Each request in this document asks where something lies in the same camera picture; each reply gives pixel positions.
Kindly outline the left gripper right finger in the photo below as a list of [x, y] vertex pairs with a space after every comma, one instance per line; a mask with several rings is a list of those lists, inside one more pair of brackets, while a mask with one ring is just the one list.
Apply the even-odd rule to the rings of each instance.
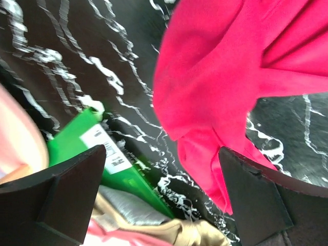
[[242, 245], [327, 245], [327, 188], [226, 147], [219, 160]]

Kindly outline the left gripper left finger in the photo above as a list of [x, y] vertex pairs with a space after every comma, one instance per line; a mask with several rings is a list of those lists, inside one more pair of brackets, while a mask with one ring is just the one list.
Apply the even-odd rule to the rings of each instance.
[[83, 244], [105, 160], [97, 145], [2, 184], [1, 245]]

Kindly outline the red t shirt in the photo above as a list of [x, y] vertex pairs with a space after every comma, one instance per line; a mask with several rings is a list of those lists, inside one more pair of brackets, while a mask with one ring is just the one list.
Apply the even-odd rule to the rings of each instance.
[[262, 97], [327, 91], [327, 1], [179, 1], [153, 90], [180, 163], [232, 214], [218, 152], [273, 168], [247, 139], [247, 116]]

